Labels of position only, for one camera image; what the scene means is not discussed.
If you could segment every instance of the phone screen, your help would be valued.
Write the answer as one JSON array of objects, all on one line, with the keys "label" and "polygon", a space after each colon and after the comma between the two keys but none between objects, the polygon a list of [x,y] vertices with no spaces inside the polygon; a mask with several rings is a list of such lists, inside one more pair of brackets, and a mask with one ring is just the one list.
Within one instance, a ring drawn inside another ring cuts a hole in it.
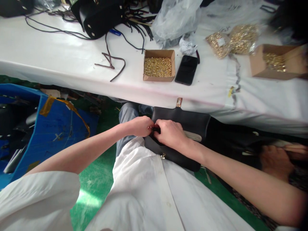
[{"label": "phone screen", "polygon": [[198,58],[184,55],[175,82],[191,85],[198,65]]}]

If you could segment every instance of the plastic bag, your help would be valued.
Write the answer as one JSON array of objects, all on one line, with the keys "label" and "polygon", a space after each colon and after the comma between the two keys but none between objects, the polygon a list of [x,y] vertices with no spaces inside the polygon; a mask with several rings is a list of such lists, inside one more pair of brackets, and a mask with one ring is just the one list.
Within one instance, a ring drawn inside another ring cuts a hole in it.
[{"label": "plastic bag", "polygon": [[35,0],[35,6],[53,10],[61,5],[61,0]]},{"label": "plastic bag", "polygon": [[196,45],[196,39],[195,34],[185,34],[181,37],[180,42],[180,52],[184,55],[192,55],[196,52],[197,46]]},{"label": "plastic bag", "polygon": [[202,0],[164,0],[152,23],[152,33],[161,49],[175,46],[182,35],[197,29]]},{"label": "plastic bag", "polygon": [[260,23],[263,0],[215,0],[202,8],[201,23],[208,29],[229,33],[234,26],[244,23]]},{"label": "plastic bag", "polygon": [[206,37],[206,41],[219,59],[223,59],[231,51],[230,38],[222,32],[216,32]]},{"label": "plastic bag", "polygon": [[256,47],[259,29],[254,24],[235,26],[229,37],[231,39],[231,53],[248,55]]}]

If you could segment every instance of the patterned fabric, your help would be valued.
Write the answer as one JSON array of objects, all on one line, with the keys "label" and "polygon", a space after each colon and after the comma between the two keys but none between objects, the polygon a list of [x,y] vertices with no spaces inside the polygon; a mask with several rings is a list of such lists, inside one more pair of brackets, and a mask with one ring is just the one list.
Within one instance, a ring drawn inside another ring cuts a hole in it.
[{"label": "patterned fabric", "polygon": [[[308,170],[295,166],[294,172],[289,176],[289,183],[294,187],[303,190],[308,193]],[[261,219],[270,231],[274,231],[279,224],[273,221],[268,216],[264,215],[260,210],[258,210],[253,204],[251,204],[245,197],[243,197],[235,189],[233,190],[233,195],[241,202],[245,207],[257,218]]]}]

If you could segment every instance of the green floor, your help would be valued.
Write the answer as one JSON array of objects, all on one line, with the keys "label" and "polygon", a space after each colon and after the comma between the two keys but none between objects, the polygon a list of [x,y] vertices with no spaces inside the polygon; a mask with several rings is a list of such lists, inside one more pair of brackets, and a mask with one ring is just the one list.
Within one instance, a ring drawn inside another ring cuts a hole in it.
[{"label": "green floor", "polygon": [[[0,76],[0,83],[15,83],[35,88],[35,83],[21,81],[6,76]],[[74,102],[74,105],[83,110],[89,109],[89,103],[83,99]],[[119,123],[118,115],[121,105],[105,98],[102,114],[99,118],[97,133],[106,131]],[[74,231],[83,231],[100,209],[113,184],[112,168],[115,162],[116,146],[113,145],[97,160],[90,164],[80,175],[81,189],[76,205],[71,209],[71,218]],[[251,214],[221,183],[211,176],[209,184],[205,171],[202,169],[195,174],[205,186],[221,198],[229,207],[239,214],[255,230],[268,230],[265,224]]]}]

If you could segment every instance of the white shirt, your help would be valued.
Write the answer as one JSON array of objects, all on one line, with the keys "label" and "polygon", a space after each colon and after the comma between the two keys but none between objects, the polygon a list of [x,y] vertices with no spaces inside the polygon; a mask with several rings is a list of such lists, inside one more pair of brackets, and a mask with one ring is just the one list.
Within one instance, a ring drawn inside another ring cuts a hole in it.
[{"label": "white shirt", "polygon": [[[86,230],[253,230],[199,180],[137,137],[113,168],[114,184]],[[73,230],[77,174],[41,172],[0,192],[0,230]]]}]

